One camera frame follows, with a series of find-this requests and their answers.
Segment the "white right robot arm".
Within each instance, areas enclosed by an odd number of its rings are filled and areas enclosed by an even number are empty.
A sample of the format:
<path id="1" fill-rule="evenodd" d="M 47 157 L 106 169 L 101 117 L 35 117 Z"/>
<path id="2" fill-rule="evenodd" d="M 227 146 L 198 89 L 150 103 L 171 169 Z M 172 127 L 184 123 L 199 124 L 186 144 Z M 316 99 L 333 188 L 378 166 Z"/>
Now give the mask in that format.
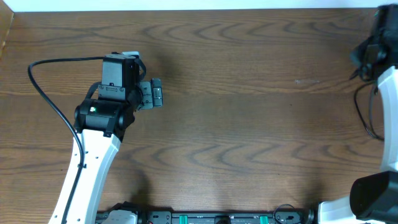
<path id="1" fill-rule="evenodd" d="M 374 132 L 371 121 L 363 125 L 373 138 L 383 141 L 380 172 L 357 179 L 350 194 L 319 204 L 318 223 L 397 223 L 397 5 L 378 7 L 370 36 L 352 52 L 359 77 L 371 93 L 381 94 L 384 135 Z"/>

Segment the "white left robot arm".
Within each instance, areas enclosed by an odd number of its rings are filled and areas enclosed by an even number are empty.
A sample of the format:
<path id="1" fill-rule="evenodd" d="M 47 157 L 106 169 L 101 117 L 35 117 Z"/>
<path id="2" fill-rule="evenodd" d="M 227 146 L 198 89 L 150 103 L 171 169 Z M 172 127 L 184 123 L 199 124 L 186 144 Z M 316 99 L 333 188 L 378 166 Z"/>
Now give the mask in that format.
<path id="1" fill-rule="evenodd" d="M 138 52 L 105 55 L 102 80 L 75 110 L 78 139 L 51 223 L 94 223 L 106 176 L 134 113 L 163 105 L 162 83 L 144 79 Z"/>

